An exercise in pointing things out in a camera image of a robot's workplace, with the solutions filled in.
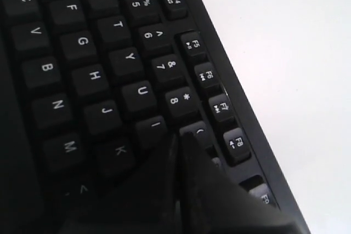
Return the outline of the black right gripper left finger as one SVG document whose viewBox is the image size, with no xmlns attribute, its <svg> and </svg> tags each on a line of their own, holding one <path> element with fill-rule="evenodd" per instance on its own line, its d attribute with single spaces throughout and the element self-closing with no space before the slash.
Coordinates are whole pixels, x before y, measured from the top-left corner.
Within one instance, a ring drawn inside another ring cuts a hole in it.
<svg viewBox="0 0 351 234">
<path fill-rule="evenodd" d="M 179 139 L 166 134 L 119 187 L 68 216 L 59 233 L 178 233 Z"/>
</svg>

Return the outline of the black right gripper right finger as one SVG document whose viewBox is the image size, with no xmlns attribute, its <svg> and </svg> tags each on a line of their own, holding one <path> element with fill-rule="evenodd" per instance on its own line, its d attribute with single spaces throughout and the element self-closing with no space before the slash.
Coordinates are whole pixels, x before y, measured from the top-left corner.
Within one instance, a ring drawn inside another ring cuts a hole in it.
<svg viewBox="0 0 351 234">
<path fill-rule="evenodd" d="M 211 160 L 192 133 L 180 137 L 185 233 L 301 233 L 287 214 L 253 197 Z"/>
</svg>

